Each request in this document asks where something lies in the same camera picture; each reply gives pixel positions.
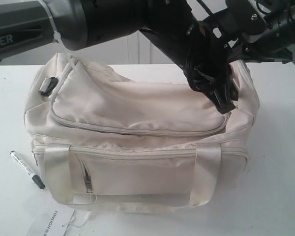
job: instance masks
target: white bag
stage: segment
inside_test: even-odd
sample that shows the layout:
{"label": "white bag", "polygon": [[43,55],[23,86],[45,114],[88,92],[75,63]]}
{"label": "white bag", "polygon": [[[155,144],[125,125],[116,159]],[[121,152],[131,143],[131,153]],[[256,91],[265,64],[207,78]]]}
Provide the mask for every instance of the white bag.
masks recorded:
{"label": "white bag", "polygon": [[[30,89],[25,125],[41,177],[60,204],[156,213],[206,204],[235,183],[259,99],[242,61],[231,64],[236,109],[221,115],[188,85],[136,83],[108,66],[57,54]],[[46,78],[59,83],[39,92]]]}

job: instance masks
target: white table surface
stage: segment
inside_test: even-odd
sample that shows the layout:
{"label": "white table surface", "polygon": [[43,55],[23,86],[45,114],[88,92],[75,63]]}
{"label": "white table surface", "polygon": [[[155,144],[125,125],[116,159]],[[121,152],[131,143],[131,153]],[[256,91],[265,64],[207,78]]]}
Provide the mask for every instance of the white table surface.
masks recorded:
{"label": "white table surface", "polygon": [[[33,214],[24,205],[43,194],[10,157],[32,167],[23,107],[40,66],[0,66],[0,236],[24,236]],[[185,82],[174,65],[116,65],[120,74],[147,81]],[[103,214],[70,236],[295,236],[295,67],[250,64],[261,109],[249,138],[252,162],[237,189],[209,204],[173,215]]]}

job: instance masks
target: white paper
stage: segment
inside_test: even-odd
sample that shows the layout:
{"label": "white paper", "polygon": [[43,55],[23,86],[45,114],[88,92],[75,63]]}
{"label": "white paper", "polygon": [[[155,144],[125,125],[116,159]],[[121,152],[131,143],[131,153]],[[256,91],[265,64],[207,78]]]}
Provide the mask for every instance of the white paper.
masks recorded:
{"label": "white paper", "polygon": [[49,199],[37,214],[27,236],[63,236],[73,213],[74,209]]}

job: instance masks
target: front pocket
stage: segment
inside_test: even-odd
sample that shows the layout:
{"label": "front pocket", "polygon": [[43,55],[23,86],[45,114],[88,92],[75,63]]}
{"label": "front pocket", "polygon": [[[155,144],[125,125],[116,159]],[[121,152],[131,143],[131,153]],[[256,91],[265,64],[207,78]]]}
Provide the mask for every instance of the front pocket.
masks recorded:
{"label": "front pocket", "polygon": [[201,93],[188,85],[114,82],[116,73],[79,70],[64,75],[50,99],[58,123],[104,133],[209,136],[222,131],[221,115]]}
{"label": "front pocket", "polygon": [[[45,146],[35,147],[36,154]],[[98,196],[188,194],[196,150],[114,152],[71,146],[69,166],[77,193]]]}

